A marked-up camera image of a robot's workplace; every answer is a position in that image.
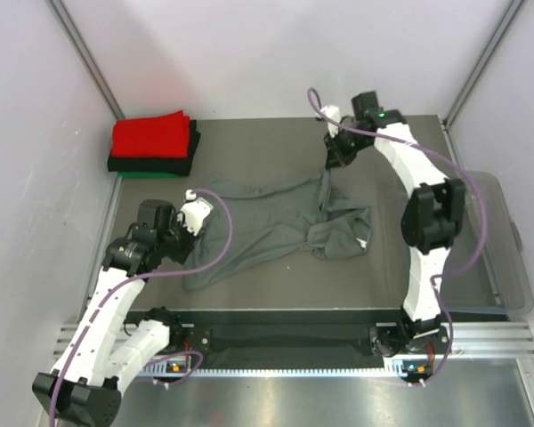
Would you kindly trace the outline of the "black folded t shirt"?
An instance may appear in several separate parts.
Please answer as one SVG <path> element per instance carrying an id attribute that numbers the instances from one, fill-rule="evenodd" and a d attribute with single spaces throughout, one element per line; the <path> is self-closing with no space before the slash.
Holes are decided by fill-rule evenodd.
<path id="1" fill-rule="evenodd" d="M 187 177 L 190 175 L 193 160 L 200 142 L 201 133 L 198 130 L 196 120 L 189 121 L 188 130 L 190 132 L 188 154 L 184 158 L 164 158 L 164 157 L 113 157 L 109 156 L 107 168 L 109 172 L 167 172 Z"/>

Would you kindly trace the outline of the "green folded t shirt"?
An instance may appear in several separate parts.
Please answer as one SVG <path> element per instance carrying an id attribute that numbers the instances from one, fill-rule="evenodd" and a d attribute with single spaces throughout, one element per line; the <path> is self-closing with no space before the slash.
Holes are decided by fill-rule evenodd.
<path id="1" fill-rule="evenodd" d="M 123 179 L 173 179 L 180 178 L 180 175 L 167 172 L 117 172 L 117 176 Z"/>

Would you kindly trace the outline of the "right corner aluminium post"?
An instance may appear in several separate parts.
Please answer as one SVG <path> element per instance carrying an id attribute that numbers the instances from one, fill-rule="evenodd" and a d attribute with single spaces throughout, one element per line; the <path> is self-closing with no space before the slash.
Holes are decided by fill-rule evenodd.
<path id="1" fill-rule="evenodd" d="M 522 13 L 522 9 L 526 3 L 526 0 L 511 0 L 507 2 L 506 8 L 498 19 L 496 27 L 491 31 L 478 59 L 465 79 L 456 99 L 452 102 L 449 112 L 441 120 L 445 130 L 450 129 L 457 121 L 461 111 L 472 96 L 476 86 L 480 83 L 483 74 L 488 69 L 499 47 L 504 43 L 508 32 Z"/>

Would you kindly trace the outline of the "red folded t shirt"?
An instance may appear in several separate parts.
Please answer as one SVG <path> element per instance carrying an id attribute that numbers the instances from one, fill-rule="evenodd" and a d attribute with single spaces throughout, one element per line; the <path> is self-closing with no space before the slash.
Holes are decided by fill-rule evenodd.
<path id="1" fill-rule="evenodd" d="M 159 117 L 119 120 L 112 130 L 113 157 L 185 158 L 190 117 L 181 110 Z"/>

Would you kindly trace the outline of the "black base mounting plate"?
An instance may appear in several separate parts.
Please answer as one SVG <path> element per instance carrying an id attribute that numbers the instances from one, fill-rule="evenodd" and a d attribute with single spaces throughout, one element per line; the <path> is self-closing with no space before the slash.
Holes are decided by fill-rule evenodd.
<path id="1" fill-rule="evenodd" d="M 204 356 L 203 368 L 380 367 L 388 356 L 429 360 L 446 329 L 409 342 L 399 309 L 174 310 L 175 347 Z"/>

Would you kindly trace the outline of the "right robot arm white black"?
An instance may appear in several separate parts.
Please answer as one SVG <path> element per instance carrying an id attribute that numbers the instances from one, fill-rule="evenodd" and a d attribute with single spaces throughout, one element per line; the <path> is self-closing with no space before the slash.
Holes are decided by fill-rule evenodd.
<path id="1" fill-rule="evenodd" d="M 392 357 L 416 352 L 441 332 L 442 273 L 463 226 L 465 183 L 449 178 L 419 148 L 407 119 L 383 109 L 376 93 L 352 98 L 352 116 L 334 105 L 321 108 L 328 132 L 326 167 L 345 167 L 357 154 L 376 149 L 396 172 L 408 196 L 400 231 L 409 247 L 409 287 L 395 326 L 371 328 L 376 352 Z"/>

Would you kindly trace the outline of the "corner aluminium post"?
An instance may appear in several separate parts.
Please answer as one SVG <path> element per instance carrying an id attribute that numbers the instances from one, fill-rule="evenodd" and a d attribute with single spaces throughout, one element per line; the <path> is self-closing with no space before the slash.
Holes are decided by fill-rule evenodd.
<path id="1" fill-rule="evenodd" d="M 45 0 L 53 16 L 60 24 L 70 44 L 74 48 L 77 57 L 84 65 L 88 76 L 92 79 L 97 91 L 106 103 L 112 116 L 116 119 L 124 119 L 125 114 L 121 109 L 117 98 L 109 87 L 109 84 L 103 75 L 101 68 L 95 60 L 87 42 L 77 27 L 67 6 L 61 0 Z"/>
<path id="2" fill-rule="evenodd" d="M 491 31 L 478 59 L 465 79 L 456 99 L 452 102 L 449 112 L 441 120 L 445 130 L 450 129 L 457 121 L 461 111 L 472 96 L 476 86 L 480 83 L 483 74 L 488 69 L 499 47 L 504 43 L 508 32 L 522 13 L 522 9 L 526 3 L 526 0 L 511 0 L 507 2 L 506 8 L 498 19 L 496 27 Z"/>

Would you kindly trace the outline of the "clear plastic bin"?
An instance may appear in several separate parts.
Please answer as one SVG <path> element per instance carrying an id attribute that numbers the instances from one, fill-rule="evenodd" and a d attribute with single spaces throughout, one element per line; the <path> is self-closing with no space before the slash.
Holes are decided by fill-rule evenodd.
<path id="1" fill-rule="evenodd" d="M 533 307 L 522 245 L 498 179 L 485 172 L 471 172 L 485 207 L 486 240 L 480 257 L 470 270 L 441 281 L 441 298 L 452 312 L 489 315 L 524 314 Z M 409 250 L 409 287 L 401 306 L 412 313 L 439 312 L 430 277 L 439 271 L 457 270 L 474 254 L 481 241 L 481 210 L 475 193 L 468 189 L 464 225 L 450 250 L 438 249 L 423 257 Z"/>

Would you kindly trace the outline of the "aluminium frame rail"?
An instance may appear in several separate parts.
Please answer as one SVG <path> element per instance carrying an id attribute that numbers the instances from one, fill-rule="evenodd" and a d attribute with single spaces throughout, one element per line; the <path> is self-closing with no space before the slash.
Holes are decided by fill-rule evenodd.
<path id="1" fill-rule="evenodd" d="M 522 322 L 456 322 L 451 359 L 533 359 L 534 338 Z"/>

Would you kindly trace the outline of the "left corner aluminium post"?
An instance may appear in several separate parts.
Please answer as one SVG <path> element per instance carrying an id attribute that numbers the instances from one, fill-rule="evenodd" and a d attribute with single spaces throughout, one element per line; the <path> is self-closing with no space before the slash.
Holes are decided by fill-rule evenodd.
<path id="1" fill-rule="evenodd" d="M 84 65 L 88 76 L 92 79 L 97 91 L 106 103 L 112 116 L 116 119 L 124 119 L 125 114 L 121 109 L 117 98 L 109 87 L 109 84 L 103 75 L 101 68 L 95 60 L 87 42 L 77 27 L 67 6 L 61 0 L 45 0 L 53 16 L 60 24 L 70 44 L 74 48 L 77 57 Z"/>

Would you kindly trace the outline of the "grey t shirt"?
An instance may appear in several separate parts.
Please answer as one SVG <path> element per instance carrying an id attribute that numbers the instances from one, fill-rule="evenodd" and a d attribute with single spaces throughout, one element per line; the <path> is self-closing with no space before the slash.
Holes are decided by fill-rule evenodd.
<path id="1" fill-rule="evenodd" d="M 293 253 L 341 261 L 369 248 L 370 206 L 335 187 L 330 172 L 264 187 L 215 174 L 205 187 L 214 209 L 184 263 L 187 291 Z"/>

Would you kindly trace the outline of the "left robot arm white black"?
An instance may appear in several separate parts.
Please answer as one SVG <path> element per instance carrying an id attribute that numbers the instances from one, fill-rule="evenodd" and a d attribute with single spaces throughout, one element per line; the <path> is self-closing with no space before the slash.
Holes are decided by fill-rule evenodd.
<path id="1" fill-rule="evenodd" d="M 180 209 L 156 199 L 141 202 L 135 222 L 107 247 L 93 297 L 69 345 L 32 391 L 50 423 L 110 426 L 125 391 L 159 352 L 175 352 L 184 332 L 174 315 L 150 310 L 116 348 L 119 332 L 148 275 L 168 258 L 186 261 L 213 207 L 188 194 Z"/>

